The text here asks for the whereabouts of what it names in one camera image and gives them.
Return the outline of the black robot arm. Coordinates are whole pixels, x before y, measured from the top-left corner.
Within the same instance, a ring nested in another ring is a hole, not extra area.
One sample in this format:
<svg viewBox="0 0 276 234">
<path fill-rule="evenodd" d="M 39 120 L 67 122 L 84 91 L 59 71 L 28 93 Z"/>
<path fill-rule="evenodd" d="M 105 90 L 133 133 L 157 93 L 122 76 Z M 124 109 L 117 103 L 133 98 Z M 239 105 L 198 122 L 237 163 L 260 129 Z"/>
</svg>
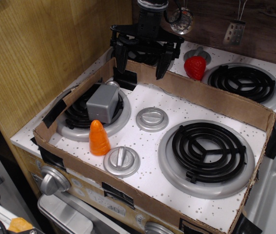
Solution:
<svg viewBox="0 0 276 234">
<path fill-rule="evenodd" d="M 129 51 L 140 51 L 151 54 L 158 59 L 156 78 L 162 79 L 172 61 L 179 58 L 180 47 L 184 38 L 165 31 L 161 27 L 161 19 L 169 24 L 176 24 L 167 17 L 167 0 L 138 0 L 140 7 L 138 23 L 131 25 L 112 25 L 110 46 L 115 50 L 117 69 L 124 73 Z"/>
</svg>

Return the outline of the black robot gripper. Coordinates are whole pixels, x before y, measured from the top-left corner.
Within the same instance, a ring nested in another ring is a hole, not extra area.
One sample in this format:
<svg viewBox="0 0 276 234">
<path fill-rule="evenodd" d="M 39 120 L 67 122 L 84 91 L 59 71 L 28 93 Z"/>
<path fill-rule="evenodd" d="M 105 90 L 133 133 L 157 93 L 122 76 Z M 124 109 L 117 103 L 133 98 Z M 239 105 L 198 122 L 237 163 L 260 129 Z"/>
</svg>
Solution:
<svg viewBox="0 0 276 234">
<path fill-rule="evenodd" d="M 156 79 L 162 79 L 172 60 L 180 55 L 184 39 L 164 30 L 162 18 L 169 24 L 167 10 L 164 8 L 141 8 L 138 23 L 131 25 L 112 25 L 110 45 L 115 50 L 117 69 L 124 73 L 128 60 L 128 51 L 137 50 L 157 56 Z"/>
</svg>

